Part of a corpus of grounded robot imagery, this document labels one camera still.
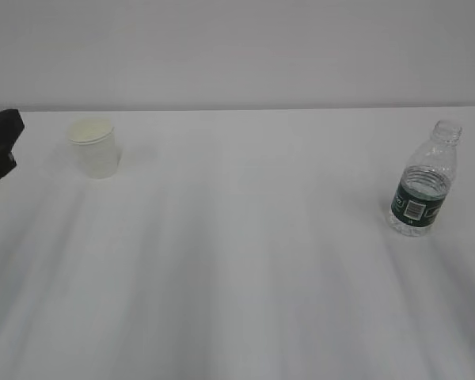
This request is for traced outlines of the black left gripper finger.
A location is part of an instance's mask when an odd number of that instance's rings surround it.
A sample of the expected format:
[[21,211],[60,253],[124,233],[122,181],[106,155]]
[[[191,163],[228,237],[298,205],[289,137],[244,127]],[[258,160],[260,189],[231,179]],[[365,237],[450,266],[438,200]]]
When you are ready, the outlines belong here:
[[17,109],[0,111],[0,180],[17,166],[12,149],[24,129]]

